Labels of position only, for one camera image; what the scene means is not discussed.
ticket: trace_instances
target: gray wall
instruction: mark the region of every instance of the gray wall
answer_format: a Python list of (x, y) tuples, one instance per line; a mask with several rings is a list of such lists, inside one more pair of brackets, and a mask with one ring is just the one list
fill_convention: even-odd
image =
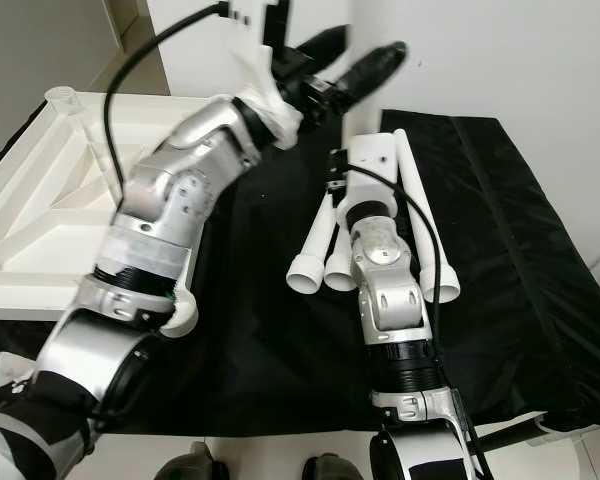
[(86, 90), (118, 48), (102, 0), (0, 0), (0, 150), (46, 90)]

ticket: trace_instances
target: person's foot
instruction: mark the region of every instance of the person's foot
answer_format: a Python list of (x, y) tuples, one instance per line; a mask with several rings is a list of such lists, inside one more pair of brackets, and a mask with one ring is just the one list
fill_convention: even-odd
[(364, 480), (353, 464), (334, 453), (312, 457), (304, 464), (302, 480)]
[(211, 456), (204, 442), (193, 442), (191, 453), (176, 457), (160, 469), (154, 480), (229, 480), (229, 470)]

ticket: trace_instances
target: white floor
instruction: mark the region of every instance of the white floor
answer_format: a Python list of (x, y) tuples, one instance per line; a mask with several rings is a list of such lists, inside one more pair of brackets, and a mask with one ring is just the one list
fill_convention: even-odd
[[(125, 33), (127, 53), (153, 34), (151, 22), (140, 17)], [(159, 53), (150, 55), (121, 88), (121, 93), (168, 95), (169, 87)], [(485, 434), (501, 425), (479, 427)], [(299, 480), (307, 458), (333, 452), (351, 460), (365, 479), (371, 479), (368, 443), (372, 434), (334, 432), (242, 439), (208, 438), (218, 460), (225, 461), (232, 480)], [(189, 452), (193, 437), (105, 435), (96, 451), (78, 465), (69, 480), (153, 478), (168, 460)], [(600, 480), (600, 430), (584, 440), (530, 447), (513, 445), (487, 454), (497, 480)]]

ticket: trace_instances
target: cable connector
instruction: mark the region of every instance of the cable connector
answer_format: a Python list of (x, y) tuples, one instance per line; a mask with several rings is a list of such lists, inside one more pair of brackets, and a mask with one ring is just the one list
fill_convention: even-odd
[(231, 13), (229, 2), (218, 2), (218, 10), (216, 13), (219, 17), (229, 18), (229, 14)]

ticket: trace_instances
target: white cylindrical tube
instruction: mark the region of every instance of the white cylindrical tube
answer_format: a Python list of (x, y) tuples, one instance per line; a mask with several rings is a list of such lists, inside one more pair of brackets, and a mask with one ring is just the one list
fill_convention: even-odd
[(340, 227), (333, 253), (324, 267), (324, 283), (339, 292), (356, 288), (351, 276), (351, 236), (346, 228)]
[(322, 283), (324, 258), (336, 225), (336, 213), (330, 194), (322, 199), (302, 251), (291, 262), (287, 284), (296, 292), (316, 293)]
[[(84, 118), (85, 109), (80, 103), (80, 99), (76, 91), (71, 87), (54, 87), (47, 90), (44, 98), (53, 107), (59, 117), (65, 118), (69, 126), (73, 129), (81, 142), (86, 146), (87, 152), (98, 165), (101, 174), (111, 169), (109, 160), (105, 159), (95, 147), (97, 143), (89, 130), (89, 125)], [(113, 199), (117, 202), (120, 199), (121, 193), (119, 185), (115, 182), (105, 181), (107, 188)]]
[[(399, 129), (393, 132), (396, 139), (396, 151), (398, 155), (398, 168), (402, 177), (402, 185), (405, 192), (413, 198), (413, 200), (422, 209), (427, 220), (433, 227), (436, 241), (440, 249), (440, 303), (450, 302), (455, 300), (460, 295), (460, 284), (455, 270), (447, 263), (447, 256), (442, 248), (440, 236), (436, 223), (431, 214), (431, 207), (427, 201), (427, 195), (422, 186), (420, 173), (416, 166), (409, 140), (404, 130)], [(420, 260), (420, 288), (427, 302), (433, 301), (433, 287), (435, 281), (435, 261), (432, 239), (427, 232), (424, 222), (416, 211), (409, 207), (409, 218), (413, 228), (413, 238), (416, 242), (418, 251), (418, 259)]]

